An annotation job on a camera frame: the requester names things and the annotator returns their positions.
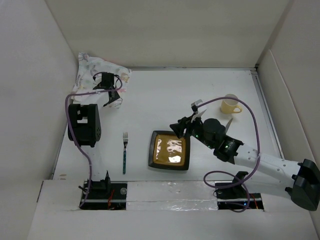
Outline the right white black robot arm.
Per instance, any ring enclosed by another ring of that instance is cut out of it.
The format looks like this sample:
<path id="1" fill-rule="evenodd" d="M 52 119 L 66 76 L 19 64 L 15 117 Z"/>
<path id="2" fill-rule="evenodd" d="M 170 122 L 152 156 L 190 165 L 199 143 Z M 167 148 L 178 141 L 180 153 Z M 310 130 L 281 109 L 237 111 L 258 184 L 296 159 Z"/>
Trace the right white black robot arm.
<path id="1" fill-rule="evenodd" d="M 170 124 L 178 138 L 193 136 L 213 150 L 219 160 L 237 166 L 251 168 L 268 175 L 278 182 L 271 186 L 271 194 L 289 198 L 297 206 L 316 211 L 320 203 L 320 170 L 304 159 L 290 161 L 264 153 L 227 135 L 227 130 L 215 118 L 202 121 L 200 117 L 183 117 Z"/>

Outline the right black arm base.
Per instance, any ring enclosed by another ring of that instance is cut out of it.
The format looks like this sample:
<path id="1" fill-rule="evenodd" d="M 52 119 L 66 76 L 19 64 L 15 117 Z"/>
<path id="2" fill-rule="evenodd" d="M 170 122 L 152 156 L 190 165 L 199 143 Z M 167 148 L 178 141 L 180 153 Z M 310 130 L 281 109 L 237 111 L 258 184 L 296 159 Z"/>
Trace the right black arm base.
<path id="1" fill-rule="evenodd" d="M 249 193 L 250 202 L 245 188 L 237 185 L 232 188 L 216 189 L 213 195 L 217 197 L 217 206 L 219 210 L 243 210 L 248 206 L 249 210 L 263 210 L 264 205 L 260 193 Z"/>

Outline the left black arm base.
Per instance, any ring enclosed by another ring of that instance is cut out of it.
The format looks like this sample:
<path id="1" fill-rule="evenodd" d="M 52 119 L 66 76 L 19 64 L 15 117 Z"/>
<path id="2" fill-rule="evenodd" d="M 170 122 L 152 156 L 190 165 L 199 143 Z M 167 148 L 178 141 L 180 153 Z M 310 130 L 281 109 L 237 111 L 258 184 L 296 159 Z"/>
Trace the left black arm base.
<path id="1" fill-rule="evenodd" d="M 126 210 L 128 183 L 125 181 L 111 181 L 109 173 L 100 181 L 85 181 L 78 188 L 82 191 L 79 208 L 81 210 Z"/>

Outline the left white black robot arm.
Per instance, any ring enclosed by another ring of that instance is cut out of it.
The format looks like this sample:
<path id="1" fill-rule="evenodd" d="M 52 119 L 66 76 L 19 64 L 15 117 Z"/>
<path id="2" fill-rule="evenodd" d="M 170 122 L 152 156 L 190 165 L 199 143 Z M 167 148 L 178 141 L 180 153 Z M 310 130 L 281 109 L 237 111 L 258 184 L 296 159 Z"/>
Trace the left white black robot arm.
<path id="1" fill-rule="evenodd" d="M 65 115 L 67 119 L 68 137 L 88 161 L 90 184 L 93 177 L 92 154 L 82 146 L 94 148 L 101 139 L 102 128 L 99 110 L 105 106 L 103 102 L 118 95 L 123 87 L 120 76 L 109 72 L 98 72 L 93 78 L 100 77 L 100 82 L 91 92 L 70 93 L 65 99 Z"/>

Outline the animal print cloth placemat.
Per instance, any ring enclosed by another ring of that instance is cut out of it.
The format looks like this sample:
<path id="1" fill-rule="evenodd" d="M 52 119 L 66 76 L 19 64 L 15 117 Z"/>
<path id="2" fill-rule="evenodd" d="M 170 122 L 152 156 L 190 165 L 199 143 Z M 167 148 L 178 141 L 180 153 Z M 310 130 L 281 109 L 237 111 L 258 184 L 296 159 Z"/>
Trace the animal print cloth placemat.
<path id="1" fill-rule="evenodd" d="M 103 108 L 103 105 L 109 101 L 108 92 L 91 95 L 79 95 L 94 91 L 93 88 L 101 82 L 101 77 L 99 74 L 94 81 L 93 76 L 99 72 L 108 72 L 119 75 L 119 80 L 115 84 L 115 88 L 121 88 L 117 91 L 120 99 L 106 106 L 109 108 L 119 109 L 126 94 L 132 75 L 132 70 L 106 61 L 102 58 L 90 56 L 84 52 L 80 52 L 78 54 L 78 73 L 72 89 L 72 92 L 78 95 L 71 97 L 73 103 L 82 105 L 97 104 L 98 108 L 101 109 Z"/>

